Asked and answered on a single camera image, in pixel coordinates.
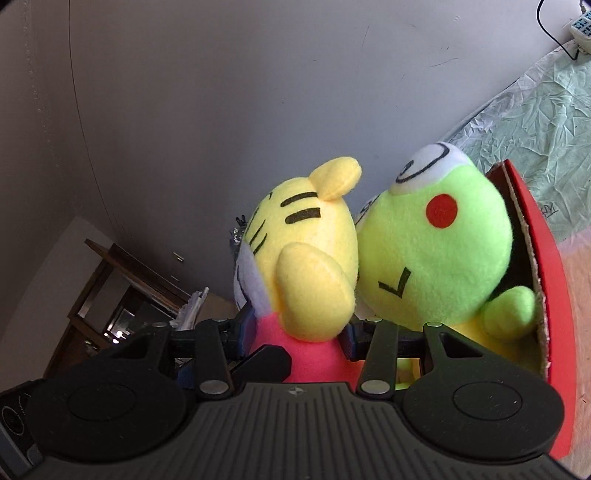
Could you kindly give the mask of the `green frog plush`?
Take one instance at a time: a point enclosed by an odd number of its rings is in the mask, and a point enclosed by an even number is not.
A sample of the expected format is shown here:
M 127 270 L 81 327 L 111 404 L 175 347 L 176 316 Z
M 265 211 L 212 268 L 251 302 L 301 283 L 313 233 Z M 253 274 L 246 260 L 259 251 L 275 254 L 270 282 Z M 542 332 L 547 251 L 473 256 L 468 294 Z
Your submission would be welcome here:
M 440 322 L 534 367 L 537 296 L 505 288 L 514 229 L 504 198 L 458 147 L 414 153 L 356 219 L 356 294 L 366 318 L 420 331 Z

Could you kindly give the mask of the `pile of folded clothes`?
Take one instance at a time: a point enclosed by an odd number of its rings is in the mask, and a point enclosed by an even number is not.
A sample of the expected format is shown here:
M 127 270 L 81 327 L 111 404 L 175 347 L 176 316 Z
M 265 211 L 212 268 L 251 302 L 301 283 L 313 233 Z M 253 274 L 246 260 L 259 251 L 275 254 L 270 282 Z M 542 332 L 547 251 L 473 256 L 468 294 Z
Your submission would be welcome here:
M 233 261 L 236 261 L 239 254 L 239 248 L 242 245 L 243 235 L 249 222 L 245 215 L 238 216 L 235 218 L 236 225 L 230 231 L 229 247 L 232 253 Z

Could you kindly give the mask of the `red cardboard box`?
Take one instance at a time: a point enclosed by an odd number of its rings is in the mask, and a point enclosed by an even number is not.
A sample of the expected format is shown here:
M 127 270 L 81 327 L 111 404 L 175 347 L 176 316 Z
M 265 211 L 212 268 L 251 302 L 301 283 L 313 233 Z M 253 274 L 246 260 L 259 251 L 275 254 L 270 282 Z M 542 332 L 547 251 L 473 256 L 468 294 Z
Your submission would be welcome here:
M 554 458 L 563 459 L 573 446 L 577 390 L 575 329 L 563 263 L 548 223 L 513 163 L 506 159 L 495 164 L 486 177 L 504 198 L 514 227 L 504 285 L 529 285 L 537 296 L 536 368 L 564 404 L 564 422 L 551 450 Z

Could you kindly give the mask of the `wooden shelf cabinet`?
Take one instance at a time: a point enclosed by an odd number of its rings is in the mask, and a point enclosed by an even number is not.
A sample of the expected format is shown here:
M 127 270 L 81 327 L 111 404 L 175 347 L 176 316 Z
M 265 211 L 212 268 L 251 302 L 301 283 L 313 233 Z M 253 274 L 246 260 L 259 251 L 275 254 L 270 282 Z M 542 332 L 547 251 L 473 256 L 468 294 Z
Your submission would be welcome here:
M 146 326 L 170 323 L 189 295 L 116 244 L 85 245 L 100 262 L 71 307 L 43 376 L 62 373 Z

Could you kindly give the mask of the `yellow tiger plush pink shirt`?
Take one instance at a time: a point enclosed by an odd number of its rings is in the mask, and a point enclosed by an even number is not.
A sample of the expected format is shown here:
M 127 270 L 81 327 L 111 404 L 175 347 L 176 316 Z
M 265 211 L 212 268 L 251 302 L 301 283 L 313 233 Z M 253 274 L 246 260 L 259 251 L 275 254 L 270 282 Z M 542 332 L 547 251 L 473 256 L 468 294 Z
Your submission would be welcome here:
M 291 358 L 293 383 L 358 381 L 338 336 L 356 308 L 358 239 L 345 196 L 362 177 L 353 157 L 283 181 L 245 225 L 233 274 L 238 307 L 252 305 L 252 346 L 276 345 Z

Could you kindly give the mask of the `white power strip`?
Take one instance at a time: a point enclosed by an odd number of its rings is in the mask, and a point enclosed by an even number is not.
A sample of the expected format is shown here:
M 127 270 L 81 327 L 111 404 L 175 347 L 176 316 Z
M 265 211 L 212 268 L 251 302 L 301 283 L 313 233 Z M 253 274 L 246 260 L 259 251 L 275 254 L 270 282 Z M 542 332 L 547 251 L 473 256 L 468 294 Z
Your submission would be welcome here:
M 591 39 L 591 11 L 586 11 L 574 20 L 569 30 L 579 43 L 589 43 Z

